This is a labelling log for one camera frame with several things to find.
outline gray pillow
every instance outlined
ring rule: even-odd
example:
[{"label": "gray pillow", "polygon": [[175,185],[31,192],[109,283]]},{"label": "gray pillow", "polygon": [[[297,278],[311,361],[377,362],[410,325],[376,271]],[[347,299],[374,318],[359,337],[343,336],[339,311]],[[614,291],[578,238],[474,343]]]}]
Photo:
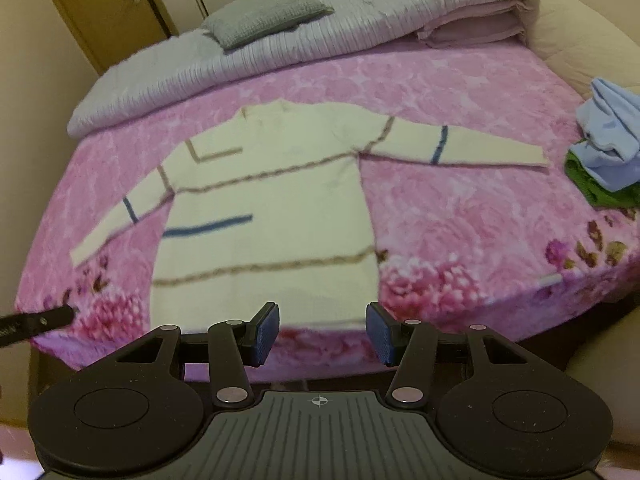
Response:
[{"label": "gray pillow", "polygon": [[200,28],[229,50],[331,12],[318,0],[235,0],[211,13]]}]

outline cream sweater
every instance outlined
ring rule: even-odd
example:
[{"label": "cream sweater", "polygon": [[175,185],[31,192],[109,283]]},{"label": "cream sweater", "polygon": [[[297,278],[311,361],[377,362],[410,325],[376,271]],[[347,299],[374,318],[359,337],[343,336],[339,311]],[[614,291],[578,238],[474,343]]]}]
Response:
[{"label": "cream sweater", "polygon": [[282,323],[361,323],[378,266],[358,155],[544,166],[542,149],[340,104],[243,107],[181,143],[71,251],[74,265],[174,202],[154,267],[151,325],[201,331],[267,301]]}]

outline blue stripe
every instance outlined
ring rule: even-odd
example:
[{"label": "blue stripe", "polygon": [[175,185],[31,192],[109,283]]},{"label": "blue stripe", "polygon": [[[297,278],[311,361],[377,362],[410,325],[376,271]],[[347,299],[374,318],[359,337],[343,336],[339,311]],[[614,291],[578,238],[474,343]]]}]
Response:
[{"label": "blue stripe", "polygon": [[129,202],[129,199],[127,197],[124,197],[122,199],[122,201],[124,202],[124,207],[127,208],[127,212],[129,213],[129,216],[131,217],[131,221],[134,224],[138,223],[138,217],[136,216],[136,213],[133,211],[133,207],[131,206],[131,202]]},{"label": "blue stripe", "polygon": [[438,143],[438,147],[436,148],[436,151],[433,152],[433,157],[431,157],[431,163],[434,166],[440,161],[440,155],[442,155],[444,145],[447,143],[447,137],[449,137],[449,127],[445,124],[440,132],[440,142]]},{"label": "blue stripe", "polygon": [[224,229],[226,227],[231,227],[234,225],[246,224],[247,222],[250,222],[253,219],[254,219],[253,215],[245,215],[245,216],[235,216],[233,218],[227,218],[225,220],[219,220],[217,222],[212,222],[210,224],[196,225],[194,227],[173,227],[171,229],[167,229],[164,233],[162,233],[162,238],[173,237],[173,236],[199,235],[202,233],[217,231],[219,229]]}]

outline pink floral bed sheet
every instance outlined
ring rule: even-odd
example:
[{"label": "pink floral bed sheet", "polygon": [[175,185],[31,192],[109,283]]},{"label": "pink floral bed sheet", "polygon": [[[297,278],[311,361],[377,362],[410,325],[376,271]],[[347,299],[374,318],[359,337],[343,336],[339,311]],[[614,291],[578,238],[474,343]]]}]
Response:
[{"label": "pink floral bed sheet", "polygon": [[[483,323],[519,340],[638,282],[635,211],[592,209],[562,171],[580,136],[580,97],[515,41],[431,50],[405,38],[215,88],[82,141],[44,214],[16,300],[19,311],[68,302],[81,313],[70,328],[34,340],[38,348],[81,368],[150,328],[168,205],[79,269],[69,249],[179,142],[243,105],[276,98],[460,124],[540,144],[552,161],[548,170],[361,161],[379,299],[398,319],[447,331]],[[248,372],[254,381],[282,381],[380,369],[362,330],[283,327],[267,364]],[[206,378],[202,368],[188,374]]]}]

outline pile of clothes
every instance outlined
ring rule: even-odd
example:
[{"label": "pile of clothes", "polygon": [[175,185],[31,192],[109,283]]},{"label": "pile of clothes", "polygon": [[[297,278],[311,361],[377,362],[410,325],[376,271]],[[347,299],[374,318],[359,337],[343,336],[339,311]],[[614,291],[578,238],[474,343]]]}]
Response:
[{"label": "pile of clothes", "polygon": [[584,139],[569,149],[567,176],[595,207],[640,206],[640,96],[596,78],[576,110]]}]

